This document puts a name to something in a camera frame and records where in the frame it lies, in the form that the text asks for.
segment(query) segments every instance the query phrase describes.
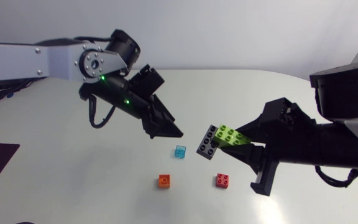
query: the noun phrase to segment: lego brick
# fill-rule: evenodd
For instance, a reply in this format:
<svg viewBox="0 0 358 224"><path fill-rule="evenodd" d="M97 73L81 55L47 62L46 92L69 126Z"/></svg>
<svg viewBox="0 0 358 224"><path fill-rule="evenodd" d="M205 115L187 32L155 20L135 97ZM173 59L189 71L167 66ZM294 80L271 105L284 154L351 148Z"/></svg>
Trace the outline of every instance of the lego brick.
<svg viewBox="0 0 358 224"><path fill-rule="evenodd" d="M160 174L158 178L158 187L159 188L169 188L170 187L170 175L169 174Z"/></svg>
<svg viewBox="0 0 358 224"><path fill-rule="evenodd" d="M213 138L214 138L217 130L218 130L217 127L211 125L208 128L200 146L198 146L197 151L196 151L198 154L202 155L203 157L205 157L209 160L212 159L212 157L215 154L216 149L218 148L218 143L213 141Z"/></svg>
<svg viewBox="0 0 358 224"><path fill-rule="evenodd" d="M217 174L216 175L216 186L227 188L229 186L229 176L225 174Z"/></svg>
<svg viewBox="0 0 358 224"><path fill-rule="evenodd" d="M183 159L185 158L186 146L177 146L175 149L175 157Z"/></svg>
<svg viewBox="0 0 358 224"><path fill-rule="evenodd" d="M243 136L238 131L229 128L223 124L220 125L213 139L219 144L218 147L238 146L242 144L248 144L251 142L250 138Z"/></svg>

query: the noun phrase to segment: black cable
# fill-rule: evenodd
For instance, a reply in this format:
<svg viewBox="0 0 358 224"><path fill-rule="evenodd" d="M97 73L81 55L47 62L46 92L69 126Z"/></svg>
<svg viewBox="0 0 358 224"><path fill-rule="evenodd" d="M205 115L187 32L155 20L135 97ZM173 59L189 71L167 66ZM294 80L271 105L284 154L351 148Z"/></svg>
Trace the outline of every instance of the black cable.
<svg viewBox="0 0 358 224"><path fill-rule="evenodd" d="M109 42L112 41L111 37L108 38L101 38L101 37L75 37L75 40L88 40L90 42L95 42L95 41L99 41L99 42Z"/></svg>
<svg viewBox="0 0 358 224"><path fill-rule="evenodd" d="M336 180L321 171L320 166L315 166L315 168L317 174L322 178L322 180L333 187L347 187L358 177L358 169L351 169L349 175L347 176L347 180Z"/></svg>
<svg viewBox="0 0 358 224"><path fill-rule="evenodd" d="M7 95L9 95L11 93L15 93L17 91L20 91L22 89L27 88L27 87L31 86L31 84L33 84L34 82L36 82L38 80L42 80L44 78L46 78L46 77L43 77L43 78L29 78L26 81L24 81L23 83L15 86L15 87L8 88L6 90L1 90L0 91L0 100L2 100L3 98L5 98Z"/></svg>
<svg viewBox="0 0 358 224"><path fill-rule="evenodd" d="M94 128L101 128L103 127L111 118L112 113L116 109L116 106L112 106L107 116L103 119L102 122L99 124L94 123L94 116L96 114L96 97L94 95L91 95L89 98L89 121Z"/></svg>

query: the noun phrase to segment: lego stud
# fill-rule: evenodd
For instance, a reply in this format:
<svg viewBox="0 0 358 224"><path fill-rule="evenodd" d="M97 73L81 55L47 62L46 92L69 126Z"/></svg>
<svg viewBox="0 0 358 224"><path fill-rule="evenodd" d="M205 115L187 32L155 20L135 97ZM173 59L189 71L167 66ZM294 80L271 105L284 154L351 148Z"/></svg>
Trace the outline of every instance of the lego stud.
<svg viewBox="0 0 358 224"><path fill-rule="evenodd" d="M218 146L218 144L216 142L211 141L211 147L217 147L217 146Z"/></svg>

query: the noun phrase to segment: green lego brick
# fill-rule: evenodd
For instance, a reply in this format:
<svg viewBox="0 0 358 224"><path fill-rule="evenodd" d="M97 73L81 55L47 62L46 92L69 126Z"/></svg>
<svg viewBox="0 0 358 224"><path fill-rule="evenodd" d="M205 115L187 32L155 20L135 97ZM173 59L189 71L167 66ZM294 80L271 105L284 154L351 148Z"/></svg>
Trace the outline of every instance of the green lego brick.
<svg viewBox="0 0 358 224"><path fill-rule="evenodd" d="M221 124L218 131L216 131L214 141L219 143L219 147L224 147L248 144L251 142L251 139L226 125Z"/></svg>

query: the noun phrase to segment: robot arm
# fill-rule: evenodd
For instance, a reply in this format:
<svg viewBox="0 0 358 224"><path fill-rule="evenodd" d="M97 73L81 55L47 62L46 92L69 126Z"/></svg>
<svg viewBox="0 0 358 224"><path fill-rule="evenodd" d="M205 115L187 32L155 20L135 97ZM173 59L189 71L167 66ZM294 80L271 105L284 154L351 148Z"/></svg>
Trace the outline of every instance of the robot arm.
<svg viewBox="0 0 358 224"><path fill-rule="evenodd" d="M211 159L220 148L248 164L257 174L251 187L262 195L270 195L279 162L314 165L325 182L347 187L358 176L358 63L315 73L311 85L320 114L332 123L317 124L296 103L281 98L266 103L262 114L237 132L211 126L197 153ZM243 136L265 146L242 141ZM339 181L325 175L320 166L352 170L347 180Z"/></svg>
<svg viewBox="0 0 358 224"><path fill-rule="evenodd" d="M109 42L102 49L95 41ZM140 54L138 44L121 30L110 38L77 37L28 44L0 43L0 89L17 86L30 78L56 77L83 82L80 96L89 100L89 121L94 128L104 126L115 107L142 119L151 138L182 137L175 118L153 92L164 82L146 65L131 80L130 72ZM93 121L96 97L111 103L112 109L101 124Z"/></svg>

